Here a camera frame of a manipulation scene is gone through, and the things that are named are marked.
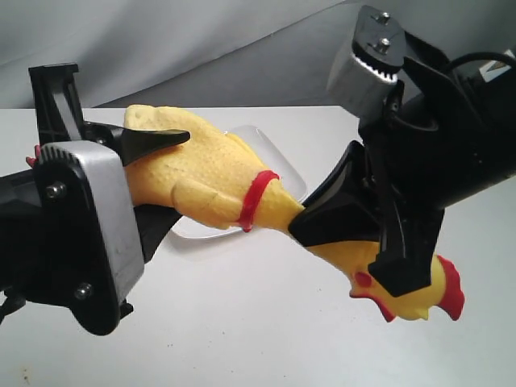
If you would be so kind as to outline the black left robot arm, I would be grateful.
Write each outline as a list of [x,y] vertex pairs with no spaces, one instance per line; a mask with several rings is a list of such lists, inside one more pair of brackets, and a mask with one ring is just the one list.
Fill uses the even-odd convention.
[[77,70],[29,69],[40,142],[28,170],[1,179],[1,314],[28,302],[61,306],[88,332],[108,335],[133,311],[127,295],[180,218],[134,206],[125,167],[190,135],[86,121]]

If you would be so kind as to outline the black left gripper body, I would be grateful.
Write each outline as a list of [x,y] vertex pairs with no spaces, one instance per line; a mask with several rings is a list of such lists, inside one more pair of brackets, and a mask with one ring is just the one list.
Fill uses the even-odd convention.
[[[78,67],[74,64],[59,64],[31,68],[29,70],[34,94],[35,112],[40,135],[41,147],[49,143],[86,140],[104,145],[104,139],[95,135],[92,125],[85,122],[81,104],[74,84],[74,75]],[[40,202],[44,217],[44,261],[40,267],[44,277],[36,288],[39,296],[46,298],[52,305],[65,306],[59,302],[57,291],[52,288],[50,266],[51,236],[63,235],[56,221],[48,218]],[[122,318],[130,314],[133,308],[127,303],[122,305]]]

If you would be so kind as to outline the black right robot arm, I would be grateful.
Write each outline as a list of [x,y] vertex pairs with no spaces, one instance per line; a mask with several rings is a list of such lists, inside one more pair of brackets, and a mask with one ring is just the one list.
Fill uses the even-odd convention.
[[304,247],[373,241],[367,269],[393,297],[427,289],[444,211],[515,172],[514,59],[449,60],[398,28],[355,31],[329,87],[360,118],[289,225]]

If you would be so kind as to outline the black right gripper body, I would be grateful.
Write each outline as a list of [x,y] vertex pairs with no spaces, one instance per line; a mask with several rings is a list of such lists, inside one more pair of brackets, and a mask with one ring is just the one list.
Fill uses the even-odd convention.
[[380,250],[368,270],[396,298],[432,284],[445,208],[485,186],[487,132],[445,54],[409,32],[401,35],[395,53],[420,92],[403,102],[399,82],[381,123],[360,129],[383,217]]

